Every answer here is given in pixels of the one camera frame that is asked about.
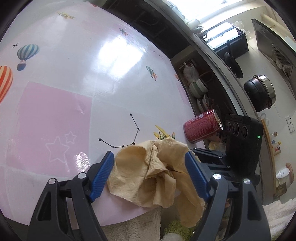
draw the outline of plastic bag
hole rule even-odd
[[[189,85],[190,83],[197,81],[200,75],[198,74],[193,64],[190,64],[191,67],[188,66],[186,63],[184,63],[184,65],[185,65],[185,68],[183,70],[183,75],[185,80],[187,81],[187,84]]]

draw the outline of wall outlet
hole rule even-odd
[[[291,123],[293,123],[293,121],[291,119],[291,116],[289,116],[289,115],[286,117],[286,121],[287,121],[287,124],[288,125],[291,124]]]
[[[289,130],[290,130],[290,133],[292,133],[295,130],[295,127],[294,127],[293,123],[289,124],[288,127],[289,127]]]

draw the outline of constellation print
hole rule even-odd
[[[163,56],[161,56],[160,54],[158,54],[157,52],[153,51],[152,52],[156,53],[159,57],[161,57],[163,60],[165,59]]]
[[[20,43],[16,43],[12,47],[10,47],[10,48],[13,49],[14,47],[18,46],[18,44],[20,44]]]
[[[99,138],[99,141],[102,141],[102,142],[106,143],[108,146],[110,146],[110,147],[112,147],[112,148],[120,148],[120,147],[123,148],[123,147],[125,147],[125,146],[135,145],[135,144],[136,144],[135,141],[136,141],[136,138],[137,138],[137,135],[138,135],[138,132],[139,132],[140,128],[138,127],[138,125],[137,125],[135,119],[133,118],[133,115],[130,114],[130,116],[132,117],[132,119],[133,119],[133,121],[134,121],[134,123],[135,123],[135,125],[136,125],[136,127],[137,127],[137,133],[136,133],[135,138],[134,138],[134,140],[133,140],[133,142],[132,142],[131,144],[128,144],[128,145],[121,145],[121,146],[113,146],[113,145],[110,145],[109,143],[107,143],[106,141],[104,141],[102,138]]]

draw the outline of red can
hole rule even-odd
[[[184,123],[185,136],[192,143],[207,139],[221,130],[223,127],[215,110],[208,110]]]

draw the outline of cooking pot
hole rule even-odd
[[[265,75],[254,75],[244,84],[244,90],[257,112],[271,108],[276,101],[274,87]]]

